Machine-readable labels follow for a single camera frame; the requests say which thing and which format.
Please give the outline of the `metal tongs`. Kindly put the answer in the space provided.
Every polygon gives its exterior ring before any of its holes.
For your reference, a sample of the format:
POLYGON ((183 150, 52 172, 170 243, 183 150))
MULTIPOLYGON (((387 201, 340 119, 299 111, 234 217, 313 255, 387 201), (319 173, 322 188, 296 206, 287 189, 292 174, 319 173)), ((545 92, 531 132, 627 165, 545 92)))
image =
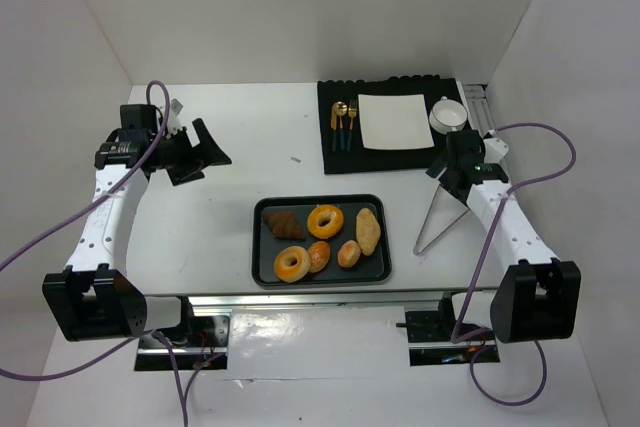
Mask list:
POLYGON ((417 234, 413 255, 425 255, 467 212, 464 203, 438 186, 417 234))

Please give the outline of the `oval long bread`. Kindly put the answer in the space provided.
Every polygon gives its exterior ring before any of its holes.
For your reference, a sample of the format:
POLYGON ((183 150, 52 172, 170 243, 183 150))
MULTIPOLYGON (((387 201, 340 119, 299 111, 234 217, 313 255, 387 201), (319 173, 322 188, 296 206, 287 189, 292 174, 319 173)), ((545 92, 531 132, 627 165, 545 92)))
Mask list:
POLYGON ((356 241, 365 256, 371 256, 381 237, 381 227, 369 208, 362 208, 356 216, 356 241))

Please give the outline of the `brown croissant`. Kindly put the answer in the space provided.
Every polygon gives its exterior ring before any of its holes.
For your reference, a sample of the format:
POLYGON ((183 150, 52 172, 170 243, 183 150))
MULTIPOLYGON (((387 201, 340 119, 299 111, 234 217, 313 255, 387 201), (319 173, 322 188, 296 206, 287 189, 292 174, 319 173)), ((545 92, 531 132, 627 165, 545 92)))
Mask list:
POLYGON ((295 214, 288 210, 268 211, 262 214, 272 235, 277 239, 304 240, 306 234, 295 214))

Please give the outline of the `orange donut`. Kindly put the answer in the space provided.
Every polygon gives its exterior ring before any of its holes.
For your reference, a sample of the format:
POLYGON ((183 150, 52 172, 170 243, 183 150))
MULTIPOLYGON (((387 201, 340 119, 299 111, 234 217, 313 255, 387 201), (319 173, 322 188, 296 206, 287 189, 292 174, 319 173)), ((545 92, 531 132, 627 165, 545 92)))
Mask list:
POLYGON ((314 237, 327 240, 337 235, 344 225, 344 213, 335 205, 318 205, 307 218, 307 230, 314 237))
POLYGON ((282 250, 274 260, 275 275, 283 282, 293 283, 305 277, 311 268, 308 251, 300 246, 282 250))

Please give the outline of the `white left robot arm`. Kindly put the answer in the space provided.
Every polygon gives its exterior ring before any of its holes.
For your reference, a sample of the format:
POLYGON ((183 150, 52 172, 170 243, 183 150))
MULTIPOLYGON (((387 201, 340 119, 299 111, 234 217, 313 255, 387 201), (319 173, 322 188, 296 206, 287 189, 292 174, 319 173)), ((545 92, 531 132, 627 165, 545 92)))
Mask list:
POLYGON ((182 185, 204 176, 230 157, 202 119, 193 123, 191 144, 184 128, 165 137, 156 127, 122 127, 95 154, 96 207, 64 269, 45 276, 44 298, 65 338, 83 341, 132 338, 152 330, 183 330, 192 313, 181 296, 145 295, 126 277, 126 258, 137 208, 151 175, 167 172, 182 185))

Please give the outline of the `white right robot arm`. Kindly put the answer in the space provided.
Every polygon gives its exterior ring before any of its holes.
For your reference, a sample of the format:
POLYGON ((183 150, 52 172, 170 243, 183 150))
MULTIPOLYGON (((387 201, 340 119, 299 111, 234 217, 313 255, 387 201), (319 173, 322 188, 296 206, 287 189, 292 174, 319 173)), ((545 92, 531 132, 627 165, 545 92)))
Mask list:
POLYGON ((480 255, 496 250, 503 271, 493 294, 477 291, 480 274, 473 273, 453 309, 454 343, 466 339, 464 323, 492 332, 502 343, 566 339, 574 331, 581 272, 546 246, 517 202, 519 187, 490 161, 491 152, 504 156, 506 151, 493 133, 462 130, 446 136, 439 185, 479 219, 486 230, 480 255))

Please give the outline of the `white cup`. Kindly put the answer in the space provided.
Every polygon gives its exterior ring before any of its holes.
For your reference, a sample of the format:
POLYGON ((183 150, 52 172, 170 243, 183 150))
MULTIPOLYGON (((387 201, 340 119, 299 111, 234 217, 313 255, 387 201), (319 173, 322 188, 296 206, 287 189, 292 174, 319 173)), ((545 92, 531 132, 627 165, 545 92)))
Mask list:
POLYGON ((468 112, 464 105, 446 97, 438 100, 429 113, 431 128, 442 135, 461 131, 467 121, 468 112))

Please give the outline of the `white square plate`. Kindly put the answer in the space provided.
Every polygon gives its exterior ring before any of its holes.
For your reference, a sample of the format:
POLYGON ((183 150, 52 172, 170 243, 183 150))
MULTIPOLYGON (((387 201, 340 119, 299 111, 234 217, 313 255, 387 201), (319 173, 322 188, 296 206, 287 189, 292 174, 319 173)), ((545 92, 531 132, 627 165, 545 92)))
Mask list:
POLYGON ((421 150, 435 146, 423 95, 358 96, 363 146, 370 150, 421 150))

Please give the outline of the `small round bun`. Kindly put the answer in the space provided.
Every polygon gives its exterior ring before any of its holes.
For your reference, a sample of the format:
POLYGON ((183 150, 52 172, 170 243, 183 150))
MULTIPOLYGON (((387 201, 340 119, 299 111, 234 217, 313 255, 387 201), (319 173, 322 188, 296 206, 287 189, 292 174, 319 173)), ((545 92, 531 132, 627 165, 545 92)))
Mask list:
POLYGON ((338 264, 341 268, 352 268, 361 256, 361 248, 355 240, 345 242, 337 254, 338 264))

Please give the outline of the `glazed round bun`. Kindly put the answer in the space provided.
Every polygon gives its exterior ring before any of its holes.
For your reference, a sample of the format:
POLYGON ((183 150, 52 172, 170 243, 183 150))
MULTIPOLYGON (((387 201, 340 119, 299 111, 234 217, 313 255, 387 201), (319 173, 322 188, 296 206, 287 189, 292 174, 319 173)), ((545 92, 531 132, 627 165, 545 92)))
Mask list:
POLYGON ((331 247, 327 241, 321 240, 314 242, 307 250, 310 257, 310 273, 322 271, 329 263, 331 258, 331 247))

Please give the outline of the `aluminium rail frame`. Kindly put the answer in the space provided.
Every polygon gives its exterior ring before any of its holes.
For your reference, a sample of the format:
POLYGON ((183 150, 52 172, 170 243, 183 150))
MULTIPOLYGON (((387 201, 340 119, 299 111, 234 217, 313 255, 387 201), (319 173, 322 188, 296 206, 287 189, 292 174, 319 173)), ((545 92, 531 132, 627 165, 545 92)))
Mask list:
POLYGON ((472 163, 472 175, 484 181, 498 180, 509 182, 504 158, 509 152, 508 145, 497 137, 495 122, 490 112, 486 87, 481 84, 458 83, 463 104, 468 112, 470 127, 477 131, 481 138, 483 159, 472 163))

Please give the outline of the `right base mount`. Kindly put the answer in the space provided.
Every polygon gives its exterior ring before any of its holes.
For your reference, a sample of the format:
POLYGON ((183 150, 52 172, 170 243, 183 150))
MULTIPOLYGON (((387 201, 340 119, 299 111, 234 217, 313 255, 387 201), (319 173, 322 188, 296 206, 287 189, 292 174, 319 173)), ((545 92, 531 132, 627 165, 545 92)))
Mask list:
POLYGON ((499 363, 500 356, 492 333, 480 333, 470 340, 453 344, 450 337, 455 324, 453 305, 442 298, 436 307, 408 310, 396 327, 407 335, 409 363, 412 367, 499 363))

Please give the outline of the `base mount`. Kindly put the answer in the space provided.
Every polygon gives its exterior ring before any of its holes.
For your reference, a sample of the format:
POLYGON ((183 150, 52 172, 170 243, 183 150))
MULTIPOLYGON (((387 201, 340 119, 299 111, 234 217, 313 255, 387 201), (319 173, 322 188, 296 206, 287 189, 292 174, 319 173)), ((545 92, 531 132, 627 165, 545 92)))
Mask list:
POLYGON ((407 335, 409 363, 412 367, 499 363, 500 356, 492 333, 480 333, 470 340, 453 344, 450 337, 455 324, 453 305, 442 298, 436 307, 408 310, 396 327, 407 335))
POLYGON ((198 368, 227 369, 230 334, 228 313, 196 315, 193 307, 187 305, 183 299, 180 323, 175 327, 160 329, 159 332, 171 345, 174 362, 171 361, 163 341, 153 335, 146 335, 138 341, 135 371, 170 371, 173 366, 179 371, 193 371, 198 368))

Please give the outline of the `left base mount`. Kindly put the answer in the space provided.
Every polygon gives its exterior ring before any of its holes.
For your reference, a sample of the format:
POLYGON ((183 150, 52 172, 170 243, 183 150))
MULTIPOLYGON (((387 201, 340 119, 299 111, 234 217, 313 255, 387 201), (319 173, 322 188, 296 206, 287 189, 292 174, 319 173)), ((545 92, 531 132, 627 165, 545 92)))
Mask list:
POLYGON ((228 313, 196 315, 193 307, 187 305, 183 299, 180 323, 175 327, 160 329, 159 332, 171 345, 174 362, 171 361, 163 341, 153 335, 146 335, 138 341, 135 371, 170 371, 173 366, 179 371, 193 371, 198 368, 227 369, 230 334, 228 313))

